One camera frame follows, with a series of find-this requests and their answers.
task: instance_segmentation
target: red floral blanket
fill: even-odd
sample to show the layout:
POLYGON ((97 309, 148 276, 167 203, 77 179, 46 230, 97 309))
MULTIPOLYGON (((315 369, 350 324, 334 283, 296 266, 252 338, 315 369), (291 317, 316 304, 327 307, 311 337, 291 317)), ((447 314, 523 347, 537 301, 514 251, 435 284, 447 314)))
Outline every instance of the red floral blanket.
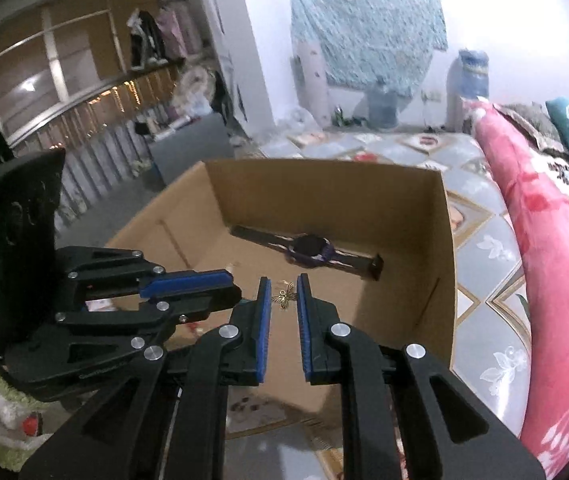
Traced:
POLYGON ((491 105, 473 107, 527 279, 533 353, 521 438, 553 478, 569 461, 569 164, 535 152, 491 105))

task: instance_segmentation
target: floor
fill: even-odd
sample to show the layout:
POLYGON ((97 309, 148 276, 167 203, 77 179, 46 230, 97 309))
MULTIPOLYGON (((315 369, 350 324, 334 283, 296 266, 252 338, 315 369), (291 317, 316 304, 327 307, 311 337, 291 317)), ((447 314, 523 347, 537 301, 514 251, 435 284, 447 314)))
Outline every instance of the floor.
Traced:
POLYGON ((56 247, 103 247, 164 189, 155 169, 125 180, 56 239, 56 247))

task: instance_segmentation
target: watch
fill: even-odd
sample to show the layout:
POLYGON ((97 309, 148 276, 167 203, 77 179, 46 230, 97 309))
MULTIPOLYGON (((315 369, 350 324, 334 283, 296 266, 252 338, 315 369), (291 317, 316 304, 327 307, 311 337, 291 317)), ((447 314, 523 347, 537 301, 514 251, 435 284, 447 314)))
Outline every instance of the watch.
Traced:
POLYGON ((318 235, 303 234, 287 237, 239 225, 231 228, 231 235, 285 253, 292 260, 306 267, 329 266, 362 276, 370 276, 376 281, 380 279, 385 264, 379 254, 369 258, 360 256, 360 254, 347 253, 335 248, 327 238, 318 235))

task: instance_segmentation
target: black strap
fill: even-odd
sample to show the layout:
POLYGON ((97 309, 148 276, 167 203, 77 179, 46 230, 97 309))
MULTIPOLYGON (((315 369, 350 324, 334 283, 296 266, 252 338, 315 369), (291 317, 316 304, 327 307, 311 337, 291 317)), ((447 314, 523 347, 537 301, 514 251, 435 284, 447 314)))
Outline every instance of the black strap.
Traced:
POLYGON ((336 249, 333 257, 327 262, 328 266, 335 269, 371 276, 376 281, 380 279, 384 264, 385 262, 379 254, 373 258, 368 258, 367 256, 360 256, 360 254, 345 253, 339 249, 336 249))
POLYGON ((256 231, 255 229, 249 229, 240 225, 234 225, 231 228, 231 235, 247 240, 248 242, 264 245, 265 247, 269 247, 283 253, 287 252, 287 247, 293 240, 293 238, 287 238, 286 236, 265 233, 264 231, 256 231))

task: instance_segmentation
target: white flower print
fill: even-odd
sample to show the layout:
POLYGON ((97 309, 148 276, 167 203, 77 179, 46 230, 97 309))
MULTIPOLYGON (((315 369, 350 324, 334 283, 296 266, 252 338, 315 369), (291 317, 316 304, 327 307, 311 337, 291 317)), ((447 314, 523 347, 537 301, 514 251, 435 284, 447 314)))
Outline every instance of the white flower print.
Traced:
POLYGON ((531 165, 536 173, 547 175, 558 190, 569 197, 569 164, 550 155, 538 153, 529 148, 531 152, 531 165))
POLYGON ((482 372, 481 380, 491 383, 489 393, 498 395, 502 386, 511 384, 516 378, 516 372, 527 368, 527 354, 524 350, 507 347, 505 353, 495 352, 494 357, 500 368, 488 368, 482 372))
POLYGON ((513 251, 508 251, 504 248, 500 240, 496 240, 493 236, 484 235, 482 242, 478 242, 476 247, 484 251, 489 251, 489 259, 506 260, 513 262, 516 259, 513 251))

